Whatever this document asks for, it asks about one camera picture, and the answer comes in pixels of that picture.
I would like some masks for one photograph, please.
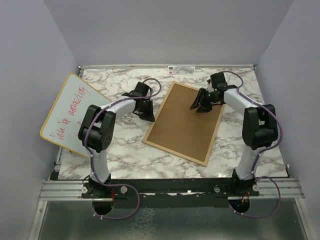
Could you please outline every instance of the brown board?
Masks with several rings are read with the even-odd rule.
[[[206,166],[219,128],[223,106],[211,112],[190,110],[199,89],[173,82],[147,131],[144,143]]]

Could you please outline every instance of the purple cable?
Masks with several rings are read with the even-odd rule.
[[[240,92],[240,88],[244,85],[245,82],[244,82],[243,78],[242,78],[239,74],[237,74],[237,73],[235,73],[235,72],[233,72],[233,71],[228,71],[228,70],[222,71],[222,72],[223,72],[223,73],[230,73],[230,74],[236,75],[236,76],[241,80],[240,86],[236,89],[236,91],[238,92],[238,94],[239,94],[241,97],[243,97],[244,99],[246,99],[247,101],[251,102],[252,104],[254,104],[254,105],[256,105],[256,106],[264,109],[265,111],[267,111],[267,112],[274,118],[274,120],[276,121],[276,123],[277,123],[278,126],[279,126],[279,131],[280,131],[280,133],[279,133],[279,138],[278,138],[277,143],[276,143],[275,145],[273,145],[273,146],[266,147],[265,149],[262,149],[261,151],[259,151],[258,155],[256,156],[256,158],[255,158],[254,161],[253,161],[253,165],[252,165],[252,168],[251,168],[251,171],[254,172],[255,167],[256,167],[256,165],[257,165],[257,163],[258,163],[258,160],[259,160],[260,155],[261,155],[262,153],[264,153],[265,151],[274,149],[275,147],[279,146],[279,144],[281,143],[281,141],[282,141],[282,139],[283,139],[283,132],[284,132],[284,131],[283,131],[283,128],[282,128],[279,120],[277,119],[276,115],[273,114],[273,112],[271,112],[269,109],[267,109],[267,108],[266,108],[265,106],[263,106],[262,104],[260,104],[260,103],[258,103],[258,102],[256,102],[256,101],[253,101],[251,98],[247,97],[247,96],[244,95],[242,92]],[[258,177],[258,178],[256,178],[256,176],[254,176],[254,178],[255,178],[255,180],[256,180],[257,182],[260,181],[261,179],[269,179],[271,182],[274,183],[274,185],[275,185],[275,187],[276,187],[276,189],[277,189],[277,191],[278,191],[278,195],[279,195],[278,203],[277,203],[275,209],[274,209],[271,213],[269,213],[269,214],[267,214],[267,215],[264,215],[264,216],[253,216],[253,215],[250,215],[250,214],[240,213],[240,212],[236,211],[230,204],[229,204],[229,207],[233,210],[233,212],[234,212],[235,214],[238,214],[238,215],[240,215],[240,216],[247,217],[247,218],[263,219],[263,218],[270,217],[270,216],[272,216],[273,214],[275,214],[275,213],[279,210],[280,205],[281,205],[281,194],[280,194],[279,186],[277,185],[277,183],[276,183],[271,177],[268,177],[268,176],[261,176],[261,177]]]
[[[161,89],[162,89],[161,83],[160,83],[157,79],[152,78],[152,77],[145,79],[145,80],[143,81],[143,83],[145,83],[145,82],[148,81],[148,80],[154,80],[154,81],[156,81],[156,82],[159,84],[159,90],[158,90],[156,93],[154,93],[154,94],[152,94],[152,95],[150,95],[150,96],[136,96],[136,97],[122,98],[122,99],[119,99],[119,100],[117,100],[117,101],[112,102],[110,105],[106,106],[105,108],[101,109],[101,110],[98,112],[98,114],[97,114],[97,115],[94,117],[94,119],[92,120],[92,122],[91,122],[91,124],[90,124],[90,126],[89,126],[89,128],[88,128],[88,131],[86,132],[86,135],[85,135],[85,138],[84,138],[84,146],[85,146],[85,148],[86,148],[86,149],[89,151],[89,153],[90,153],[90,166],[91,166],[91,169],[92,169],[92,173],[93,173],[93,175],[95,176],[95,178],[97,179],[98,183],[101,184],[101,185],[103,185],[103,186],[106,186],[106,187],[122,187],[122,186],[125,186],[125,187],[128,187],[128,188],[131,188],[131,189],[133,189],[133,190],[135,191],[136,196],[137,196],[137,204],[136,204],[136,207],[135,207],[134,211],[131,212],[131,213],[129,213],[128,215],[120,216],[120,217],[112,217],[112,216],[99,215],[99,214],[96,213],[95,208],[94,208],[94,206],[92,205],[92,210],[93,210],[93,212],[94,212],[94,216],[98,216],[98,217],[103,218],[103,219],[122,220],[122,219],[127,219],[127,218],[131,217],[131,216],[134,215],[134,214],[137,212],[137,210],[139,209],[139,206],[140,206],[140,196],[139,196],[138,190],[137,190],[134,186],[129,185],[129,184],[105,184],[104,182],[102,182],[102,181],[100,180],[99,176],[97,175],[97,173],[96,173],[96,171],[95,171],[95,166],[94,166],[94,153],[93,153],[93,151],[88,147],[88,137],[89,137],[89,132],[91,131],[92,127],[94,126],[94,124],[95,124],[95,122],[96,122],[96,120],[97,120],[98,117],[103,113],[103,111],[105,111],[105,110],[107,110],[107,109],[113,107],[114,105],[116,105],[116,104],[118,104],[118,103],[121,103],[121,102],[123,102],[123,101],[127,101],[127,100],[138,100],[138,99],[149,99],[149,98],[152,98],[152,97],[158,95],[158,94],[160,93]]]

